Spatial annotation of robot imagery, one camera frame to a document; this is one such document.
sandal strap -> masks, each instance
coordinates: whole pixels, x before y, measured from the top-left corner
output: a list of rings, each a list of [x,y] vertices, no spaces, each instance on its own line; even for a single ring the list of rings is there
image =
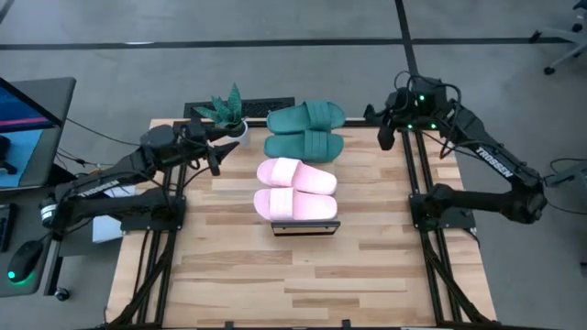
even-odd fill
[[[306,101],[305,107],[310,115],[310,129],[329,131],[332,119],[326,101]]]
[[[328,133],[306,130],[304,134],[304,160],[322,161],[328,154]]]
[[[271,220],[293,220],[294,188],[273,188],[270,194],[269,215]]]
[[[291,187],[299,159],[279,157],[271,171],[271,184],[277,187]]]

laptop screen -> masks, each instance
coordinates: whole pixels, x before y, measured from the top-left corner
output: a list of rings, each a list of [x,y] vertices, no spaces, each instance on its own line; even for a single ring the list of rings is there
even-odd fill
[[[32,106],[0,86],[0,132],[42,129],[53,123]]]

wooden table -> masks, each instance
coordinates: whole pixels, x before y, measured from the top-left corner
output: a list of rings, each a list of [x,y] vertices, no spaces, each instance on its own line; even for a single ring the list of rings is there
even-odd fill
[[[151,126],[171,123],[156,119]],[[320,168],[338,178],[340,229],[333,236],[275,237],[252,204],[253,194],[264,188],[256,169],[266,159],[262,146],[270,133],[249,131],[250,146],[224,160],[221,176],[207,172],[186,188],[188,209],[177,236],[164,326],[340,326],[343,319],[367,326],[434,325],[420,238],[408,208],[401,136],[393,150],[381,151],[376,128],[335,130],[345,148]],[[422,176],[414,141],[412,146]],[[426,150],[434,182],[462,189],[456,160],[438,159],[440,146],[430,139]],[[455,280],[494,319],[477,243],[460,229],[445,233]],[[130,301],[142,238],[137,232],[123,239],[108,320]],[[438,281],[449,319],[446,290]]]

pink slide sandal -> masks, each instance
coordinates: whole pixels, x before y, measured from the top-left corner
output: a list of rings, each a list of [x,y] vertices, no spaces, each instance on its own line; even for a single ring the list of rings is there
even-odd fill
[[[255,210],[266,220],[331,220],[337,201],[331,196],[297,192],[294,188],[261,189],[255,192]]]
[[[257,178],[271,187],[294,187],[306,193],[333,194],[337,189],[334,175],[299,159],[267,159],[257,168]]]

green led light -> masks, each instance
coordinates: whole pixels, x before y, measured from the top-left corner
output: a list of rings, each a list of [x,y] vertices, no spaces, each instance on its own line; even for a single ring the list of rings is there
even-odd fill
[[[14,285],[14,286],[29,285],[34,279],[35,279],[35,272],[31,271],[27,278],[25,278],[24,280],[22,280],[20,282],[12,283],[12,285]]]

